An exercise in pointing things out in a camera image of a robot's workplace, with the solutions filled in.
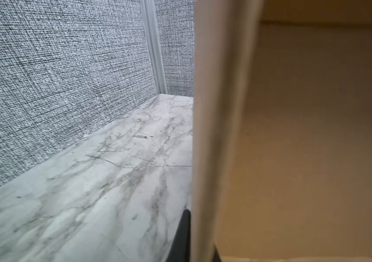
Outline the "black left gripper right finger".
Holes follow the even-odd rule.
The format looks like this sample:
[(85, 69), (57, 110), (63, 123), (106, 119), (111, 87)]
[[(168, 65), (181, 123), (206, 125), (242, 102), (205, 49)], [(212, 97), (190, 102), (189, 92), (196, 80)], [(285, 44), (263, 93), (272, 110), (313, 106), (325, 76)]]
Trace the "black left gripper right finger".
[(214, 247), (213, 262), (222, 262), (216, 247)]

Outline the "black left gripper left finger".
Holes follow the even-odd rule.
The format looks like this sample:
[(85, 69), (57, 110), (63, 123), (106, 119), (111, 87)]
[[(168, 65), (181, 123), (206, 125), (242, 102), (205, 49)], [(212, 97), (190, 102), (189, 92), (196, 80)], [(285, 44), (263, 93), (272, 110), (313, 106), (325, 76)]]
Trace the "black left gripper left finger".
[(191, 212), (185, 209), (172, 242), (166, 262), (190, 261)]

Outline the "brown cardboard box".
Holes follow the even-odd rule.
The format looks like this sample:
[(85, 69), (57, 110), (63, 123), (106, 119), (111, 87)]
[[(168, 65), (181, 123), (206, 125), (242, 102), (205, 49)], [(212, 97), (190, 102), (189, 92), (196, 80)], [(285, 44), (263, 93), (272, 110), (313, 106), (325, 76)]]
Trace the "brown cardboard box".
[(197, 1), (191, 260), (372, 261), (372, 1)]

